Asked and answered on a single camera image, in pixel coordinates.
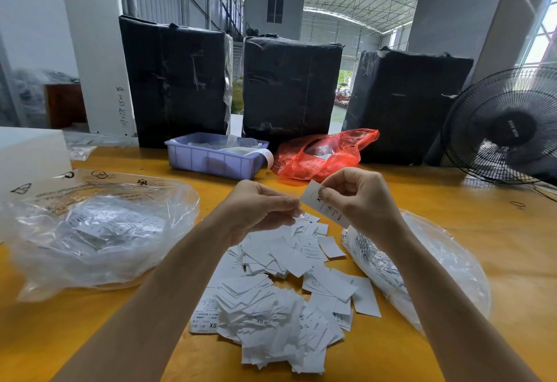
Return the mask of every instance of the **greenery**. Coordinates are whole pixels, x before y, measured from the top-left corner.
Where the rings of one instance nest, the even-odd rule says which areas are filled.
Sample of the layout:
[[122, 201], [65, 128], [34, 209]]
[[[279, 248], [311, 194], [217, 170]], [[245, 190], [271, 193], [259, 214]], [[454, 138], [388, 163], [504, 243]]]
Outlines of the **greenery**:
[[350, 77], [352, 77], [352, 71], [347, 71], [345, 69], [340, 70], [338, 84], [348, 83]]

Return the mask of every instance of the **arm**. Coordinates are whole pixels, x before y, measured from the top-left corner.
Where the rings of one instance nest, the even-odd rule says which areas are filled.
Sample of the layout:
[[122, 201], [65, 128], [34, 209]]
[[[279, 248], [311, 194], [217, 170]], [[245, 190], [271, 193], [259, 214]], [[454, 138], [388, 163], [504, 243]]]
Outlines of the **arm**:
[[447, 381], [539, 381], [414, 236], [380, 174], [344, 168], [323, 185], [323, 199], [397, 266]]
[[52, 381], [159, 381], [227, 248], [250, 231], [293, 224], [298, 206], [297, 199], [256, 182], [239, 182]]

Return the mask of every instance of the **fan grille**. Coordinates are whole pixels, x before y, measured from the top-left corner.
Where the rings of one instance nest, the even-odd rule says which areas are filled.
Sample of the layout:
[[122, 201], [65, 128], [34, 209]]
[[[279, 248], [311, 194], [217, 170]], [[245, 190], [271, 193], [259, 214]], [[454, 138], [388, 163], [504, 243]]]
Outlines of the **fan grille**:
[[532, 171], [557, 153], [557, 69], [515, 68], [470, 86], [449, 111], [441, 139], [449, 159], [474, 177], [537, 181]]

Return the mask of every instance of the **plastic tray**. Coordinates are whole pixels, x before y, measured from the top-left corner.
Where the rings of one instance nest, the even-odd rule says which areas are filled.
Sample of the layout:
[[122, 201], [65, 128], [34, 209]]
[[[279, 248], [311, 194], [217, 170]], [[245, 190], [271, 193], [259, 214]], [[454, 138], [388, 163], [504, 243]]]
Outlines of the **plastic tray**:
[[[266, 164], [261, 153], [237, 155], [206, 147], [188, 146], [188, 143], [211, 143], [226, 140], [228, 136], [211, 133], [192, 133], [165, 141], [168, 146], [168, 161], [172, 168], [186, 169], [203, 174], [217, 175], [233, 180], [251, 180], [255, 173]], [[268, 141], [257, 140], [261, 148], [269, 146]]]

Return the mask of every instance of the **yellow table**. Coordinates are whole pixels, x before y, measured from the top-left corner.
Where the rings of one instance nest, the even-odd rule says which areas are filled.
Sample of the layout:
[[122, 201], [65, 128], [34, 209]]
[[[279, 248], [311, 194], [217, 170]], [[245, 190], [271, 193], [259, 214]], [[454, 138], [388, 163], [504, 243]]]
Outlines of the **yellow table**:
[[[164, 150], [100, 147], [75, 168], [176, 178], [193, 186], [206, 216], [232, 189], [231, 180], [172, 170]], [[398, 205], [451, 232], [481, 262], [491, 283], [491, 321], [546, 381], [557, 381], [557, 204], [527, 190], [465, 184], [457, 169], [370, 166], [383, 173]], [[260, 171], [258, 182], [299, 196], [302, 182]], [[521, 210], [511, 202], [522, 202]], [[341, 228], [330, 224], [339, 240]], [[351, 259], [328, 266], [363, 275]], [[285, 283], [298, 289], [301, 280]], [[49, 380], [133, 294], [65, 290], [47, 301], [17, 303], [23, 278], [0, 245], [0, 380]], [[258, 371], [240, 364], [240, 348], [212, 335], [184, 331], [163, 381], [439, 381], [427, 340], [376, 290], [382, 318], [355, 315], [352, 332], [327, 350], [324, 376], [293, 375], [286, 363]]]

